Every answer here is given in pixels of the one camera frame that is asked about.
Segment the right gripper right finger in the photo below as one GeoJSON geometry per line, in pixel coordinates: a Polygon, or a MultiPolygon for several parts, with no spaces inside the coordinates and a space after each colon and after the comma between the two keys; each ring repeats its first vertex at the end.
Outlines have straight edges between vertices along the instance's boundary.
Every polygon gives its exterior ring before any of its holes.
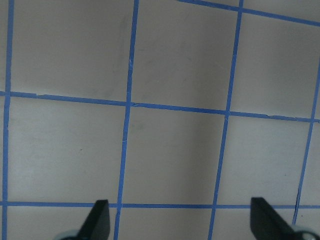
{"type": "Polygon", "coordinates": [[[302,240],[263,197],[251,198],[250,230],[256,240],[302,240]]]}

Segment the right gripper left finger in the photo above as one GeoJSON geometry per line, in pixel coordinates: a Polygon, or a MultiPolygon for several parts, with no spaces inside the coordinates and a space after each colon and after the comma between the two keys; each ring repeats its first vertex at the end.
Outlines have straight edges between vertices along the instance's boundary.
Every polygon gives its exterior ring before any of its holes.
{"type": "Polygon", "coordinates": [[[97,200],[77,233],[77,239],[107,240],[110,231],[109,201],[97,200]]]}

